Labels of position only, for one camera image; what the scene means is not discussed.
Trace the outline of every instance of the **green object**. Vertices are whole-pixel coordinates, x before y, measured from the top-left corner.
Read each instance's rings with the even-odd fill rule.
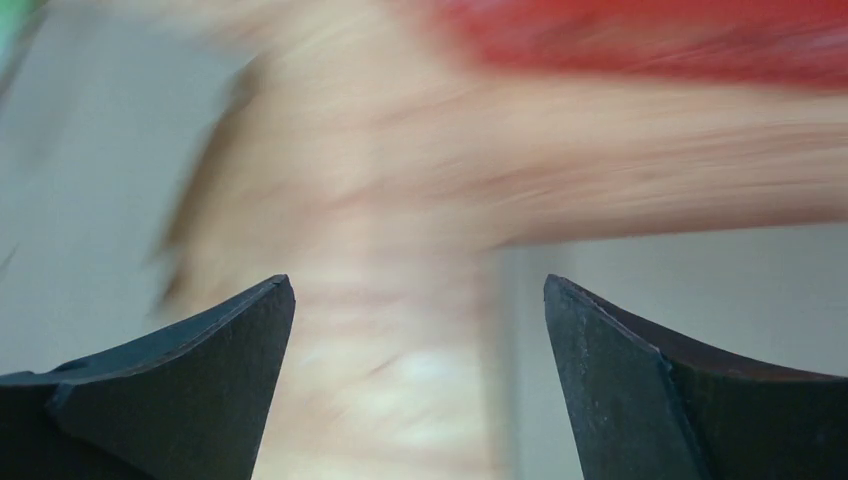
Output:
[[[0,58],[6,57],[35,5],[34,0],[0,0]]]

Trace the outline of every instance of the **gray floor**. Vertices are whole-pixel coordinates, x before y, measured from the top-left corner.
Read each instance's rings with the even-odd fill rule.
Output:
[[[848,375],[846,246],[848,226],[831,225],[506,250],[515,478],[583,478],[544,322],[547,274],[726,350]]]

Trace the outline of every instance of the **white wall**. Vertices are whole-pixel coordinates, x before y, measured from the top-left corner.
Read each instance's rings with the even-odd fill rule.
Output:
[[[161,239],[253,58],[100,3],[49,2],[3,92],[0,374],[162,325]]]
[[[547,274],[714,346],[848,375],[846,247],[848,226],[832,225],[506,251],[516,478],[582,479],[544,322]]]

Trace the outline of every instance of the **red fabric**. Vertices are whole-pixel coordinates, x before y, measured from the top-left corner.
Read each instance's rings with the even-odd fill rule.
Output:
[[[848,87],[848,0],[437,0],[517,68]]]

